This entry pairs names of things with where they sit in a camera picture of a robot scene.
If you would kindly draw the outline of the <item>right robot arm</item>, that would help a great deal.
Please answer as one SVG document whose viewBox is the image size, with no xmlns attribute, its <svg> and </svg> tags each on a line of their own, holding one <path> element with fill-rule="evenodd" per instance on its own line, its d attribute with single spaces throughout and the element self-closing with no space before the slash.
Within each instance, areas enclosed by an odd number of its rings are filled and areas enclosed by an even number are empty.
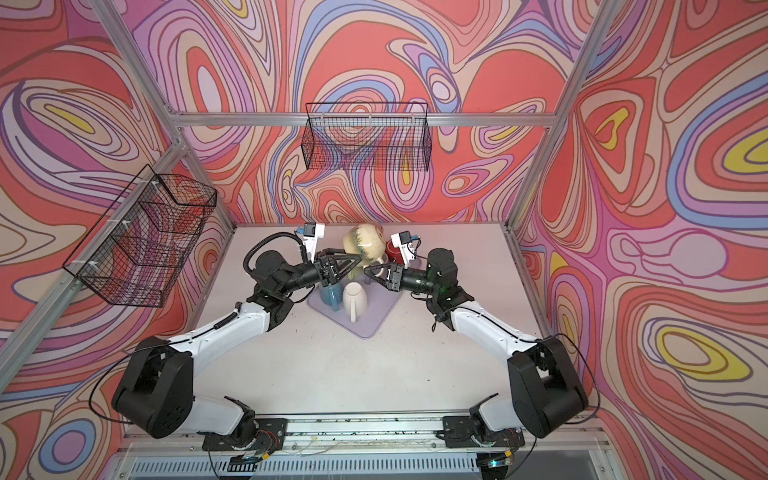
<svg viewBox="0 0 768 480">
<path fill-rule="evenodd" d="M 425 297 L 435 325 L 466 336 L 502 361 L 510 394 L 494 394 L 473 406 L 478 432 L 523 429 L 544 438 L 588 407 L 588 395 L 563 342 L 514 329 L 492 315 L 458 280 L 452 251 L 429 252 L 424 269 L 389 263 L 369 266 L 364 274 L 390 291 Z"/>
</svg>

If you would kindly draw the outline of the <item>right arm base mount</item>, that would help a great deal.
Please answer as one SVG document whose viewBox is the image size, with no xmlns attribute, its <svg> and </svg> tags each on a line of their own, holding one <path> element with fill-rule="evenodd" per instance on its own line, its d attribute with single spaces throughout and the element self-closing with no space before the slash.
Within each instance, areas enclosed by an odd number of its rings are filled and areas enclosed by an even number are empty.
<svg viewBox="0 0 768 480">
<path fill-rule="evenodd" d="M 452 415 L 442 418 L 442 428 L 435 432 L 448 448 L 504 448 L 517 451 L 526 442 L 521 430 L 491 431 L 479 418 Z"/>
</svg>

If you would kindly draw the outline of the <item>blue textured mug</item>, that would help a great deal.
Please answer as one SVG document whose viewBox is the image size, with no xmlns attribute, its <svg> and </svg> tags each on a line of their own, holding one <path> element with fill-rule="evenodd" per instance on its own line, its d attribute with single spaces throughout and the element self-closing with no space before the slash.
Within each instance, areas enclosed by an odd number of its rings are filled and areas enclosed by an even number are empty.
<svg viewBox="0 0 768 480">
<path fill-rule="evenodd" d="M 333 311 L 339 311 L 343 306 L 343 291 L 342 283 L 323 286 L 320 290 L 321 301 Z"/>
</svg>

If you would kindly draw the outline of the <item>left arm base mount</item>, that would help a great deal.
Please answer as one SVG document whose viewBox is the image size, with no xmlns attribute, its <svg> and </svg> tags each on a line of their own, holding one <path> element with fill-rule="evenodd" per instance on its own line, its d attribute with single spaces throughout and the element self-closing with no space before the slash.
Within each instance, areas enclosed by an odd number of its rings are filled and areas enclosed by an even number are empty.
<svg viewBox="0 0 768 480">
<path fill-rule="evenodd" d="M 287 418 L 245 420 L 230 435 L 206 434 L 202 449 L 206 452 L 278 451 L 283 448 L 287 426 Z"/>
</svg>

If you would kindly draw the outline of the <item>white mug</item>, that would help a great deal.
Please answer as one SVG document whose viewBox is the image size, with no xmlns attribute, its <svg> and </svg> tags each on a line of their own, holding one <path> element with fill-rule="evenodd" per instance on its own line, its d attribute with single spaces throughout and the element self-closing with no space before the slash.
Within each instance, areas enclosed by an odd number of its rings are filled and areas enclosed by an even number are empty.
<svg viewBox="0 0 768 480">
<path fill-rule="evenodd" d="M 343 306 L 351 323 L 357 323 L 367 312 L 368 297 L 361 283 L 351 281 L 344 287 Z"/>
</svg>

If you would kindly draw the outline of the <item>beige speckled mug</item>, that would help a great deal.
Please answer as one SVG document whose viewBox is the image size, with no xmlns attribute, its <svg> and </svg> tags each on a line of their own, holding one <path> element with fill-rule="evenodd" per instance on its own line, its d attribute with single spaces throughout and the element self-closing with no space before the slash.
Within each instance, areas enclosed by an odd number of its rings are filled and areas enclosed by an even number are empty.
<svg viewBox="0 0 768 480">
<path fill-rule="evenodd" d="M 367 267 L 381 260 L 386 248 L 382 228 L 372 223 L 353 227 L 343 237 L 342 244 L 346 253 L 360 257 L 360 267 Z"/>
</svg>

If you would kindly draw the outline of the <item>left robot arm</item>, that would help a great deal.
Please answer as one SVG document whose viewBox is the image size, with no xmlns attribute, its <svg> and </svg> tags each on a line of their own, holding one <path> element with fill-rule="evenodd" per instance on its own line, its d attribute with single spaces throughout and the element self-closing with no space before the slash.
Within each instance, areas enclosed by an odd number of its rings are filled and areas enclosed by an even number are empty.
<svg viewBox="0 0 768 480">
<path fill-rule="evenodd" d="M 130 356 L 112 408 L 155 439 L 212 434 L 235 449 L 246 448 L 259 430 L 253 409 L 231 396 L 196 394 L 196 376 L 244 342 L 276 329 L 295 304 L 293 292 L 335 285 L 360 261 L 360 255 L 341 249 L 323 250 L 295 265 L 275 250 L 247 255 L 244 268 L 255 282 L 253 294 L 189 333 L 143 340 Z"/>
</svg>

